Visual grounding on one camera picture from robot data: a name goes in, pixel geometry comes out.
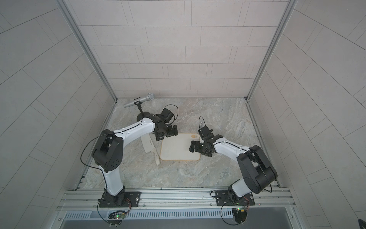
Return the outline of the beige cutting board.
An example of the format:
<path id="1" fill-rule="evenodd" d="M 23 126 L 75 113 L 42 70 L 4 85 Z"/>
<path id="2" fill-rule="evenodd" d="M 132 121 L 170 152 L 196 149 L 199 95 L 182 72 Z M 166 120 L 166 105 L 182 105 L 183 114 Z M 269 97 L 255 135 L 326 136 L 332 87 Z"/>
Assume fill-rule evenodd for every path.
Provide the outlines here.
<path id="1" fill-rule="evenodd" d="M 192 141 L 199 141 L 198 134 L 179 133 L 162 141 L 160 159 L 163 161 L 198 161 L 201 154 L 190 152 Z"/>

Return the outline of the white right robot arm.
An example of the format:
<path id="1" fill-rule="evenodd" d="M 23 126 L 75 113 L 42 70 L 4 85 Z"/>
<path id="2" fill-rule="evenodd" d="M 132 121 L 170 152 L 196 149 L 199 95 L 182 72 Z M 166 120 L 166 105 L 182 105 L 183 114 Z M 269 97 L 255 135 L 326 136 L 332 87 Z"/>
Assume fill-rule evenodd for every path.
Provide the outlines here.
<path id="1" fill-rule="evenodd" d="M 278 177 L 278 174 L 260 146 L 244 147 L 227 140 L 221 135 L 192 141 L 190 152 L 211 157 L 213 153 L 222 154 L 236 161 L 242 178 L 228 188 L 236 198 L 248 193 L 258 194 Z"/>

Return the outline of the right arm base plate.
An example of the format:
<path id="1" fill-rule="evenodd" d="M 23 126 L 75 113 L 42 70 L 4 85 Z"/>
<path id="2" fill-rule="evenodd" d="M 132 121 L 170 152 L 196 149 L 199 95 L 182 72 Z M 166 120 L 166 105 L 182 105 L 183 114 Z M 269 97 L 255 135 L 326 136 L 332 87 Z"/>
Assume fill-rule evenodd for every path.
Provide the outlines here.
<path id="1" fill-rule="evenodd" d="M 229 190 L 213 190 L 210 192 L 210 196 L 215 199 L 217 206 L 231 204 L 234 206 L 250 207 L 255 205 L 252 193 L 248 193 L 243 197 L 237 197 L 234 192 Z"/>

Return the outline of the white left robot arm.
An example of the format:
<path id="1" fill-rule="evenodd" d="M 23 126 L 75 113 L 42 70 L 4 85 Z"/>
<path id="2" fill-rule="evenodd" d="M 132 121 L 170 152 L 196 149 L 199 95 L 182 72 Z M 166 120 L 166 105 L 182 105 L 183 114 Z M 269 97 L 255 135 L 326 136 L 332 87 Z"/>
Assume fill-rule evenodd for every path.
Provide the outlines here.
<path id="1" fill-rule="evenodd" d="M 110 199 L 117 205 L 122 205 L 125 199 L 125 187 L 119 172 L 125 146 L 149 133 L 154 134 L 157 141 L 178 135 L 177 126 L 167 123 L 164 117 L 146 115 L 128 127 L 102 131 L 92 152 L 92 158 L 105 180 L 104 199 Z"/>

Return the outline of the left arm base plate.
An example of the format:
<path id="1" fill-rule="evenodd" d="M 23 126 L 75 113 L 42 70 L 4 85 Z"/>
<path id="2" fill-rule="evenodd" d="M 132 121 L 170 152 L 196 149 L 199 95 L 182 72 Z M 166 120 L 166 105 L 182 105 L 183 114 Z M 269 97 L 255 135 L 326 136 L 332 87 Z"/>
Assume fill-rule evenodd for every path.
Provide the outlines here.
<path id="1" fill-rule="evenodd" d="M 101 208 L 136 208 L 139 205 L 141 192 L 122 192 L 116 196 L 112 196 L 108 192 L 104 192 L 102 197 L 98 199 Z"/>

